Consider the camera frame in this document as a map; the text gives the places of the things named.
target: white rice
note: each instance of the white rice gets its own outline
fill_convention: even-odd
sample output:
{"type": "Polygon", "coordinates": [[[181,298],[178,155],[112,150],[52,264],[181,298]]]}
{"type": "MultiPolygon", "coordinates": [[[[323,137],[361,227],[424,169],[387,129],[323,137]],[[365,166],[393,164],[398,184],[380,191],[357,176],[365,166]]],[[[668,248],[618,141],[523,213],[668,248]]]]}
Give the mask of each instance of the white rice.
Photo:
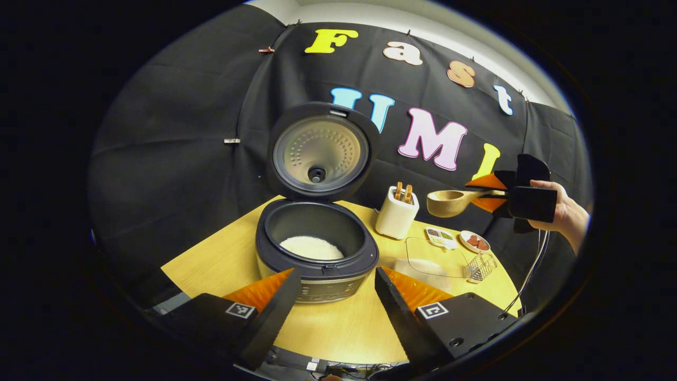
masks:
{"type": "Polygon", "coordinates": [[[343,253],[331,243],[307,235],[299,235],[285,239],[280,246],[305,258],[316,260],[332,260],[343,258],[343,253]]]}

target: black fabric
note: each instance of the black fabric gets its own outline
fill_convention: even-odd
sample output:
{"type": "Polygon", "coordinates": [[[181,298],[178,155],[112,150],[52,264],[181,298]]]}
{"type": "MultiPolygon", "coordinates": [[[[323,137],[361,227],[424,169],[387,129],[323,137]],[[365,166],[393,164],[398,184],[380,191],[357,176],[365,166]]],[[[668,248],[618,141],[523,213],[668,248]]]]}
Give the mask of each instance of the black fabric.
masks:
{"type": "Polygon", "coordinates": [[[221,14],[153,57],[110,107],[89,205],[114,275],[142,306],[179,292],[160,266],[272,196],[240,191],[263,185],[262,173],[234,168],[236,147],[223,139],[237,135],[258,49],[283,27],[249,5],[221,14]]]}
{"type": "Polygon", "coordinates": [[[270,126],[282,112],[311,100],[332,102],[335,87],[359,90],[362,98],[355,110],[369,116],[372,94],[386,95],[395,100],[380,135],[380,152],[370,175],[362,187],[347,200],[367,207],[380,208],[388,186],[402,181],[411,184],[422,207],[417,220],[454,228],[484,231],[491,215],[476,207],[468,208],[455,218],[436,218],[425,205],[425,195],[439,189],[463,189],[477,172],[486,142],[497,146],[501,157],[496,167],[515,169],[517,155],[522,150],[526,129],[525,102],[518,91],[482,66],[440,45],[407,37],[403,33],[375,26],[334,22],[302,23],[289,26],[274,45],[275,54],[259,68],[240,116],[242,144],[238,160],[255,161],[263,154],[262,141],[270,126]],[[351,29],[359,33],[348,39],[331,54],[305,54],[313,44],[315,31],[321,28],[351,29]],[[412,66],[383,55],[388,41],[403,41],[421,51],[423,64],[412,66]],[[461,87],[446,75],[451,60],[471,64],[475,69],[475,86],[461,87]],[[498,105],[494,84],[503,85],[513,96],[513,116],[505,115],[498,105]],[[447,171],[433,160],[404,157],[397,152],[406,141],[412,122],[408,110],[423,108],[433,115],[436,130],[449,122],[468,129],[462,139],[457,169],[447,171]]]}
{"type": "MultiPolygon", "coordinates": [[[[516,170],[517,155],[531,153],[550,166],[552,179],[571,189],[572,197],[591,200],[575,121],[527,103],[481,65],[397,31],[333,22],[283,27],[269,14],[243,5],[172,43],[141,68],[99,132],[89,182],[92,216],[113,269],[139,300],[152,304],[171,296],[176,289],[160,270],[164,263],[275,195],[265,176],[271,128],[293,106],[332,102],[335,87],[359,90],[363,96],[355,110],[367,116],[370,95],[395,100],[372,171],[348,201],[380,208],[388,186],[411,184],[421,204],[417,220],[485,235],[517,285],[526,275],[524,263],[533,261],[535,233],[515,236],[512,220],[492,218],[475,206],[454,218],[436,218],[427,212],[426,194],[464,189],[479,169],[483,145],[490,143],[501,153],[494,169],[516,170]],[[359,37],[331,54],[304,53],[321,28],[352,29],[359,37]],[[424,63],[388,59],[383,49],[389,41],[416,46],[424,63]],[[257,51],[269,45],[273,54],[257,51]],[[474,87],[449,80],[452,60],[474,68],[474,87]],[[511,94],[513,115],[501,111],[494,85],[511,94]],[[412,107],[429,111],[438,133],[449,122],[468,130],[456,170],[397,152],[408,136],[412,107]],[[224,138],[241,143],[224,144],[224,138]]],[[[565,243],[556,246],[553,240],[552,258],[546,257],[542,268],[551,265],[550,259],[571,262],[571,256],[551,255],[566,252],[565,243]]],[[[566,266],[552,266],[553,274],[542,273],[562,277],[555,273],[566,266]]]]}

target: yellow letter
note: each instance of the yellow letter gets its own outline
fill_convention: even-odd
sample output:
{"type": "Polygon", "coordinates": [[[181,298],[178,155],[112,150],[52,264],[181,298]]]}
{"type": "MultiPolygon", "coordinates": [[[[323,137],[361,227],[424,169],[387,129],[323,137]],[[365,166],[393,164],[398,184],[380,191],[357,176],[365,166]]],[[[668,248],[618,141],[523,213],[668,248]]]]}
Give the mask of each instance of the yellow letter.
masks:
{"type": "Polygon", "coordinates": [[[473,180],[488,175],[492,172],[494,168],[494,163],[496,159],[501,157],[501,152],[495,146],[492,146],[489,143],[484,144],[484,158],[482,158],[482,164],[480,164],[477,173],[473,175],[473,180]]]}
{"type": "Polygon", "coordinates": [[[357,31],[348,31],[345,29],[317,29],[315,33],[318,36],[311,47],[305,48],[306,53],[333,53],[334,48],[332,43],[336,46],[344,46],[348,41],[348,37],[357,38],[357,31]]]}
{"type": "Polygon", "coordinates": [[[450,70],[447,70],[447,77],[463,87],[472,87],[475,85],[475,70],[463,62],[449,62],[450,70]]]}
{"type": "Polygon", "coordinates": [[[404,61],[411,65],[420,65],[423,61],[420,59],[421,51],[413,45],[404,42],[390,41],[383,50],[383,55],[391,60],[404,61]]]}

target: seasoning container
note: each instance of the seasoning container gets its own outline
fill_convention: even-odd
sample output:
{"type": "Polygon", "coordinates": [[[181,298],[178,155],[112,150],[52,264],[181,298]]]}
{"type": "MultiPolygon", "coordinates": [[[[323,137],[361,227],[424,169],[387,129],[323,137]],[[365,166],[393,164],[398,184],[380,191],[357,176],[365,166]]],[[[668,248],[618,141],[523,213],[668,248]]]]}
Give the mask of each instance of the seasoning container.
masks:
{"type": "Polygon", "coordinates": [[[453,250],[458,247],[451,232],[433,228],[432,226],[426,226],[425,233],[428,236],[430,243],[435,246],[444,247],[447,250],[453,250]]]}

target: white wall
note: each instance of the white wall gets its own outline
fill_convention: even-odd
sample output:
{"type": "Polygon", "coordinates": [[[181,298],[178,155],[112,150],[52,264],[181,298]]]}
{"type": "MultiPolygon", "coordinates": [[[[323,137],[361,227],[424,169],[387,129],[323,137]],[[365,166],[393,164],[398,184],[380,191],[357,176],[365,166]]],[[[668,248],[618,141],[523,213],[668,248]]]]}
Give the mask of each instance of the white wall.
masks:
{"type": "Polygon", "coordinates": [[[252,0],[247,2],[285,24],[353,22],[393,29],[440,44],[495,73],[530,102],[571,109],[538,65],[511,43],[458,12],[425,0],[252,0]]]}

